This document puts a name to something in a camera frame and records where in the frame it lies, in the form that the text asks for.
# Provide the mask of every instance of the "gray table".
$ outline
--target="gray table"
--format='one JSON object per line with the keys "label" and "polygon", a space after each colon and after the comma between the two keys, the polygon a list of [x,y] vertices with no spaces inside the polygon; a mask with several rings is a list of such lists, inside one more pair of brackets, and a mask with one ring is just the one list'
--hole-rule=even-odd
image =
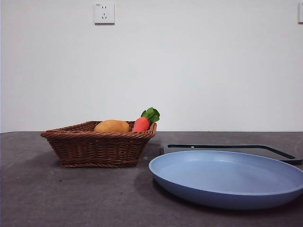
{"label": "gray table", "polygon": [[136,167],[62,168],[39,132],[3,133],[1,226],[303,226],[302,195],[269,210],[230,211],[169,194],[148,169],[167,143],[263,144],[303,156],[303,132],[158,132]]}

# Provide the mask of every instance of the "wall socket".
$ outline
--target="wall socket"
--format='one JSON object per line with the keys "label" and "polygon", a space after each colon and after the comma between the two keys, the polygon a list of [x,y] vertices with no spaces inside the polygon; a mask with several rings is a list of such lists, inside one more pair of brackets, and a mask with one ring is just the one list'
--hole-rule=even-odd
{"label": "wall socket", "polygon": [[299,3],[299,23],[303,24],[303,2]]}
{"label": "wall socket", "polygon": [[112,2],[96,3],[94,7],[95,25],[115,23],[115,4]]}

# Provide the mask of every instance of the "orange carrot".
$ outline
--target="orange carrot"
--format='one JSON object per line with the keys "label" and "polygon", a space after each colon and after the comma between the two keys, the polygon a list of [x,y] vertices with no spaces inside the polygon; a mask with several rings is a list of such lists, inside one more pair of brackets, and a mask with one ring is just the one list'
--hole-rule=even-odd
{"label": "orange carrot", "polygon": [[149,127],[150,122],[148,119],[146,117],[139,117],[134,123],[133,131],[146,131]]}
{"label": "orange carrot", "polygon": [[160,118],[159,112],[154,108],[149,108],[147,110],[144,110],[141,114],[141,117],[139,117],[133,127],[133,132],[140,132],[140,131],[146,131],[149,129],[151,123],[157,122]]}

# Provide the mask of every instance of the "brown wicker basket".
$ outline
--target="brown wicker basket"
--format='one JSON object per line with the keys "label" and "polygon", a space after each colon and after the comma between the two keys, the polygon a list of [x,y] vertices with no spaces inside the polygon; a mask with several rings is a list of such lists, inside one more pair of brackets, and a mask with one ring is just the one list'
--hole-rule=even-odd
{"label": "brown wicker basket", "polygon": [[99,166],[133,167],[139,161],[147,142],[156,134],[157,124],[152,123],[144,132],[131,132],[134,121],[127,121],[130,132],[96,133],[101,121],[53,129],[41,133],[61,161],[63,167]]}

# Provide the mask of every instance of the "plate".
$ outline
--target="plate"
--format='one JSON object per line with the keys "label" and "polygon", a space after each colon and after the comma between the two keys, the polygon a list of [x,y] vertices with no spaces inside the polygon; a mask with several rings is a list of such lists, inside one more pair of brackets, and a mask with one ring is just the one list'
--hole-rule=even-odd
{"label": "plate", "polygon": [[154,179],[194,203],[259,210],[288,203],[303,193],[303,171],[256,155],[194,150],[161,155],[149,163]]}

